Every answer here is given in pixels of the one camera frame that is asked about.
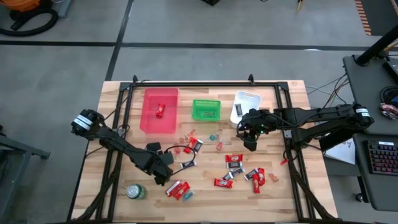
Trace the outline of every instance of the green plastic bin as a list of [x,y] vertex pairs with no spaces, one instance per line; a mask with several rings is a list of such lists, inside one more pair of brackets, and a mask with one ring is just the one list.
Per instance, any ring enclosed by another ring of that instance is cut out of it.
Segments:
[[193,100],[192,119],[197,121],[219,121],[220,118],[220,100]]

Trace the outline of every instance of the butcher block tabletop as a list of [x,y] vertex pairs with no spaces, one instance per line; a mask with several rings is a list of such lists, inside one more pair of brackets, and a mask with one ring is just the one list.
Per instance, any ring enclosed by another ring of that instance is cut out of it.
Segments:
[[[289,84],[293,107],[310,109],[304,82],[302,80],[287,82]],[[105,117],[116,107],[119,85],[120,82],[104,82],[97,110]],[[190,167],[173,175],[171,180],[163,187],[156,185],[154,176],[149,176],[140,171],[134,166],[128,156],[124,155],[113,221],[297,221],[289,169],[287,164],[280,164],[283,161],[282,153],[285,150],[281,131],[261,135],[257,142],[257,150],[251,152],[243,146],[242,140],[236,137],[236,129],[231,127],[231,121],[229,120],[237,91],[246,91],[260,95],[262,97],[260,109],[269,109],[272,111],[274,108],[277,108],[274,88],[264,86],[174,88],[178,89],[177,130],[175,134],[145,134],[140,130],[141,111],[146,88],[139,87],[134,90],[132,97],[128,122],[130,130],[126,134],[126,140],[133,146],[143,149],[150,142],[160,142],[164,150],[179,142],[179,139],[183,138],[187,132],[195,129],[194,137],[203,141],[203,145],[195,159],[197,166]],[[215,122],[193,120],[192,101],[194,99],[220,100],[221,119]],[[124,105],[121,108],[120,124],[124,115]],[[112,122],[113,115],[106,120],[107,126],[111,127]],[[212,134],[220,135],[220,139],[224,144],[221,152],[216,150],[218,141],[209,140],[209,136]],[[319,146],[318,141],[312,141],[311,144]],[[99,147],[98,141],[92,141],[89,143],[87,153]],[[172,152],[174,154],[174,163],[169,167],[174,171],[180,169],[181,162],[187,162],[192,159],[192,154],[181,152],[177,155],[174,151]],[[302,152],[312,192],[328,212],[336,217],[335,203],[321,151],[309,147]],[[100,149],[85,159],[72,218],[79,217],[99,192],[106,153],[106,149]],[[245,173],[253,168],[262,167],[265,169],[266,183],[260,187],[261,192],[259,194],[253,192],[252,182],[246,181],[244,174],[238,175],[233,179],[232,189],[214,186],[215,178],[222,178],[228,172],[225,155],[232,154],[243,154]],[[268,172],[272,172],[278,176],[279,181],[271,181],[267,175]],[[195,192],[189,201],[182,202],[181,200],[166,196],[165,191],[176,180],[188,182],[191,189]],[[126,188],[131,184],[143,185],[148,191],[147,198],[144,200],[134,200],[127,197]],[[105,214],[108,211],[109,195],[110,190],[105,198]],[[307,206],[302,191],[300,191],[300,198],[304,214],[306,214]]]

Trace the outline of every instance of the green soda can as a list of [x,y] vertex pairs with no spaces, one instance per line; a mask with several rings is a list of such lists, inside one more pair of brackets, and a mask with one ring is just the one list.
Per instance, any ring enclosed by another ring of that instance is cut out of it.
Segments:
[[147,197],[148,191],[141,184],[132,184],[127,189],[127,196],[131,199],[144,199]]

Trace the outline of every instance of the gray floor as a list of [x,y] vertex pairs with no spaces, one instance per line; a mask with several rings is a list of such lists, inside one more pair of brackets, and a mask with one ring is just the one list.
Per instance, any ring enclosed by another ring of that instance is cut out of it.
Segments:
[[[22,39],[0,35],[0,40],[115,42],[127,2],[75,0],[69,17],[52,30]],[[377,40],[364,34],[353,0],[306,0],[299,13],[296,3],[221,0],[210,7],[199,0],[136,0],[123,41],[351,47]],[[45,19],[38,17],[28,27]],[[0,8],[0,25],[10,23]],[[48,161],[32,159],[13,219],[66,219],[86,146],[70,133],[70,122],[82,109],[96,108],[112,53],[113,47],[0,45],[0,124],[9,137],[52,152]],[[252,73],[257,80],[303,79],[307,86],[320,86],[342,76],[342,58],[352,54],[360,52],[123,47],[113,80],[133,75],[141,80],[242,80]],[[322,90],[330,93],[333,85]],[[353,100],[349,86],[340,95]],[[312,106],[323,106],[328,95],[314,92],[309,98]],[[398,213],[354,201],[356,178],[330,176],[330,182],[340,218],[397,223]]]

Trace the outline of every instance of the keyboard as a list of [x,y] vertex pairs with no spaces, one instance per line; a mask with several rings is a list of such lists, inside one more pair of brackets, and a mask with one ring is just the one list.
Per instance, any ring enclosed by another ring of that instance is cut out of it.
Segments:
[[365,141],[372,174],[398,175],[398,145],[393,142]]

